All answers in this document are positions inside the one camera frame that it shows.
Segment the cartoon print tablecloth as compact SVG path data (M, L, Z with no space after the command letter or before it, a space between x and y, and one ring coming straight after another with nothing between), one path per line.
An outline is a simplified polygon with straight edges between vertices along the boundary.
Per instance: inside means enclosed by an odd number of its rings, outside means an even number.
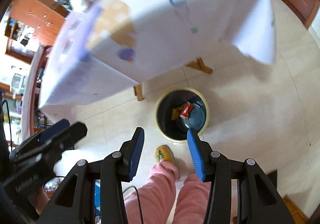
M97 0L71 12L51 49L40 110L74 121L73 110L234 45L264 64L276 60L271 0Z

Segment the pink pajama leg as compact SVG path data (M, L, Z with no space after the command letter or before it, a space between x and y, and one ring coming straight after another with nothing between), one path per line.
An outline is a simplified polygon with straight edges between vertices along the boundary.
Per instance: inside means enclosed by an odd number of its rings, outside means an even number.
M166 223L176 197L177 167L155 164L146 183L124 199L129 223Z
M203 223L210 185L196 174L189 175L179 192L172 223Z

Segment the wooden table leg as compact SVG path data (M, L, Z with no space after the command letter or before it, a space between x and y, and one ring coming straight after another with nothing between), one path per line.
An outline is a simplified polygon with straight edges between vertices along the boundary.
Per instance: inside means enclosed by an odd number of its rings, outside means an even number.
M141 84L134 86L133 90L134 90L135 97L137 98L137 101L140 102L144 100L143 87Z
M185 65L186 67L201 71L205 74L212 74L213 69L206 66L203 59L201 57L198 57L196 60L189 62Z

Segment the orange wooden cabinet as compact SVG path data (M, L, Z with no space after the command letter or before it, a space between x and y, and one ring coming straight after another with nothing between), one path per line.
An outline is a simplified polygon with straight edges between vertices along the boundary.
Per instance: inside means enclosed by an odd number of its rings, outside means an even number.
M12 0L9 17L35 29L33 39L52 46L68 15L55 0Z

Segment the red wrapper in bin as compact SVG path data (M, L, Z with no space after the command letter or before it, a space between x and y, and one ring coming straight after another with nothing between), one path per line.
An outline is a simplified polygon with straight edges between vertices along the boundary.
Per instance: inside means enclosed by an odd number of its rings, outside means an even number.
M182 119L188 119L190 117L190 114L191 112L193 111L194 109L194 105L191 104L190 102L187 102L183 105L183 107L181 108L181 111L180 111L180 118Z

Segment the yellow slipper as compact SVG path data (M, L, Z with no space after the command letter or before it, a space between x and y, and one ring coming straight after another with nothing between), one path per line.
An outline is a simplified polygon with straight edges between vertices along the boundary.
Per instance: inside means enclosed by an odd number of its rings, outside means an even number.
M167 161L174 164L174 156L167 145L160 145L155 150L156 163Z

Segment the yellow round trash bin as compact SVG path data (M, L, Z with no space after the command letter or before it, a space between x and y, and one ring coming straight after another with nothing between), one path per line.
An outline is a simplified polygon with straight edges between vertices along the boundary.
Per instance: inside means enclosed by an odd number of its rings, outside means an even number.
M209 122L209 106L195 89L178 87L167 91L156 103L156 123L166 139L185 143L189 129L202 135Z

